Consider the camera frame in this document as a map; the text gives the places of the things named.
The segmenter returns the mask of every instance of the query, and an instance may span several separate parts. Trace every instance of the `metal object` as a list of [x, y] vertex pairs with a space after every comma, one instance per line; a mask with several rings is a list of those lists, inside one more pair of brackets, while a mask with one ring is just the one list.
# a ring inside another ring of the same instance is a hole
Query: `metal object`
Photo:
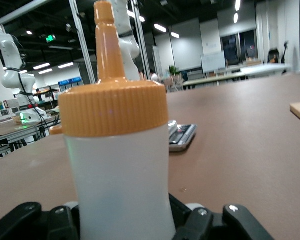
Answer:
[[198, 213], [199, 213], [201, 216], [205, 216], [205, 215], [208, 214], [208, 212], [207, 212], [206, 210], [202, 209], [202, 208], [199, 209]]
[[24, 209], [29, 211], [29, 210], [34, 209], [35, 207], [36, 207], [35, 205], [29, 205], [29, 206], [26, 206]]
[[65, 210], [63, 208], [59, 208], [55, 211], [56, 214], [63, 214]]
[[81, 20], [80, 20], [80, 17], [79, 17], [80, 15], [79, 15], [77, 2], [76, 2], [76, 0], [69, 0], [69, 3], [70, 3], [70, 7], [71, 7], [75, 27], [77, 29], [78, 37], [79, 37], [79, 40], [80, 40], [80, 45], [81, 45], [81, 49], [82, 49], [82, 53], [83, 53], [83, 58], [84, 58], [86, 70], [88, 72], [88, 76], [89, 76], [89, 79], [90, 79], [90, 83], [95, 84], [96, 83], [96, 78], [95, 78], [95, 75], [94, 75], [94, 71], [92, 69], [92, 64], [91, 64], [91, 59], [90, 59], [90, 55], [89, 55], [89, 51], [88, 51], [88, 47], [87, 47], [87, 42], [86, 42], [86, 38], [85, 38], [85, 34], [84, 34], [84, 29], [82, 27], [82, 23], [81, 23]]
[[52, 0], [34, 0], [31, 1], [30, 3], [20, 7], [19, 9], [9, 13], [8, 15], [0, 18], [0, 24], [7, 24], [49, 2], [51, 2]]
[[233, 206], [233, 205], [231, 205], [229, 208], [230, 208], [234, 213], [235, 213], [236, 211], [239, 211], [239, 208], [237, 208], [236, 206]]
[[138, 36], [138, 42], [139, 42], [139, 47], [140, 47], [140, 54], [141, 54], [141, 58], [142, 58], [144, 73], [145, 73], [147, 79], [151, 79], [150, 67], [149, 67], [149, 61], [148, 61], [148, 55], [147, 55], [147, 49], [146, 49], [146, 43], [145, 43], [145, 36], [144, 36], [143, 29], [142, 29], [142, 24], [139, 19], [140, 12], [139, 12], [139, 7], [138, 7], [138, 0], [131, 0], [131, 5], [132, 5], [132, 11], [135, 15], [134, 22], [135, 22], [135, 26], [136, 26], [136, 34]]

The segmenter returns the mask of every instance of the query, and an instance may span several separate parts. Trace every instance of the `metal pole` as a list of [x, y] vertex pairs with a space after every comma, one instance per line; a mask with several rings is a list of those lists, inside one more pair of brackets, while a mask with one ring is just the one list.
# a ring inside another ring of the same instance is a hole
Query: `metal pole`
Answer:
[[90, 56], [89, 56], [89, 51], [88, 51], [88, 47], [87, 47], [87, 42], [86, 42], [84, 30], [82, 28], [82, 23], [81, 23], [81, 20], [79, 18], [79, 10], [78, 10], [76, 0], [69, 0], [69, 3], [70, 3], [70, 7], [71, 7], [75, 27], [78, 30], [77, 33], [78, 33], [78, 37], [79, 37], [79, 40], [80, 40], [80, 45], [81, 45], [81, 49], [82, 49], [82, 53], [83, 53], [83, 58], [84, 58], [86, 70], [88, 72], [88, 76], [89, 76], [89, 79], [90, 79], [90, 83], [91, 84], [96, 84], [96, 79], [95, 79], [94, 71], [92, 69], [91, 59], [90, 59]]
[[39, 7], [41, 7], [42, 5], [45, 5], [49, 2], [51, 2], [53, 0], [34, 0], [22, 7], [20, 7], [19, 9], [9, 13], [8, 15], [0, 18], [0, 24], [7, 24]]
[[140, 53], [141, 53], [144, 73], [146, 75], [146, 78], [150, 80], [151, 79], [150, 67], [149, 67], [147, 49], [146, 49], [146, 44], [145, 44], [144, 31], [142, 29], [142, 24], [139, 19], [140, 12], [139, 12], [139, 8], [138, 8], [138, 0], [131, 0], [131, 5], [132, 5], [132, 11], [135, 15], [134, 22], [135, 22], [135, 26], [136, 26], [136, 34], [138, 36], [138, 42], [139, 42], [139, 47], [140, 47]]
[[0, 28], [2, 29], [2, 32], [6, 34], [6, 29], [2, 24], [0, 24]]

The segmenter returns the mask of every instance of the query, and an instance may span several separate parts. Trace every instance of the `ceiling light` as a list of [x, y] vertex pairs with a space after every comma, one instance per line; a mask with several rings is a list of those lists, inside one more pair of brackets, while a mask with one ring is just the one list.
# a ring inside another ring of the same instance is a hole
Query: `ceiling light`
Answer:
[[67, 68], [67, 67], [70, 67], [70, 66], [73, 66], [74, 63], [73, 62], [69, 62], [67, 64], [63, 64], [63, 65], [60, 65], [58, 66], [59, 69], [64, 69], [64, 68]]
[[241, 4], [241, 0], [236, 0], [235, 1], [235, 10], [237, 12], [240, 10], [240, 4]]
[[171, 33], [171, 36], [172, 36], [172, 37], [175, 37], [176, 39], [179, 39], [179, 38], [180, 38], [179, 34], [174, 33], [174, 32]]
[[163, 26], [160, 26], [159, 24], [155, 24], [154, 27], [161, 32], [164, 32], [164, 33], [167, 32], [167, 29], [165, 29]]
[[236, 13], [234, 15], [234, 19], [233, 19], [233, 21], [234, 21], [235, 24], [238, 22], [238, 18], [239, 18], [238, 13]]
[[48, 67], [48, 66], [50, 66], [50, 63], [45, 63], [45, 64], [42, 64], [42, 65], [39, 65], [39, 66], [35, 66], [33, 69], [38, 70], [38, 69], [43, 69], [43, 68]]
[[165, 6], [165, 5], [168, 4], [167, 0], [162, 0], [160, 3], [161, 3], [162, 6]]
[[49, 69], [47, 69], [47, 70], [40, 71], [39, 74], [40, 74], [40, 75], [41, 75], [41, 74], [46, 74], [46, 73], [50, 73], [50, 72], [52, 72], [52, 71], [53, 71], [52, 68], [49, 68]]
[[146, 20], [143, 16], [139, 16], [140, 22], [144, 23]]
[[73, 50], [73, 47], [67, 47], [67, 46], [49, 46], [50, 49], [62, 49], [62, 50]]
[[[136, 18], [136, 15], [132, 11], [127, 10], [127, 12], [131, 18], [134, 18], [134, 19]], [[143, 16], [139, 16], [139, 20], [140, 20], [140, 22], [143, 22], [143, 23], [146, 21]]]
[[132, 18], [136, 18], [136, 16], [135, 16], [135, 14], [132, 12], [132, 11], [127, 11], [128, 12], [128, 15], [130, 16], [130, 17], [132, 17]]

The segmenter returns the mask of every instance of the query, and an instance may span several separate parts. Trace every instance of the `green light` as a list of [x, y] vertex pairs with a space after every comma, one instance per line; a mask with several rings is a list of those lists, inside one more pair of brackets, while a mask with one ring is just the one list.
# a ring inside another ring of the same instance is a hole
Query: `green light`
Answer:
[[54, 41], [56, 39], [56, 37], [54, 35], [49, 35], [45, 40], [47, 43], [50, 43], [52, 41]]
[[26, 122], [25, 115], [23, 113], [20, 113], [20, 118], [22, 123]]

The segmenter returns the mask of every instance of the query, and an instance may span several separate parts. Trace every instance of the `whiteboard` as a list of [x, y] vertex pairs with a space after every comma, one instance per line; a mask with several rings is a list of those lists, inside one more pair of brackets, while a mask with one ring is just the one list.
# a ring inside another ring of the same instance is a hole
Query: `whiteboard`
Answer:
[[225, 52], [218, 52], [201, 56], [203, 73], [211, 73], [226, 68]]

